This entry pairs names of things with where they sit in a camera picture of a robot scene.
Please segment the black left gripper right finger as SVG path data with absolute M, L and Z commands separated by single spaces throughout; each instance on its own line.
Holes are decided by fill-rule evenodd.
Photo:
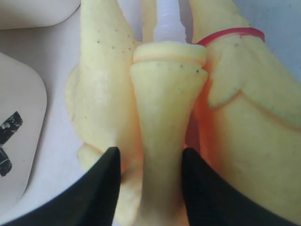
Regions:
M 292 226 L 222 179 L 192 148 L 182 154 L 182 194 L 191 226 Z

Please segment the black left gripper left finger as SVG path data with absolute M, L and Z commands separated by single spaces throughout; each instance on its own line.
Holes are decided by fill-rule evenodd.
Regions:
M 75 184 L 8 226 L 111 226 L 120 189 L 120 152 L 110 147 Z

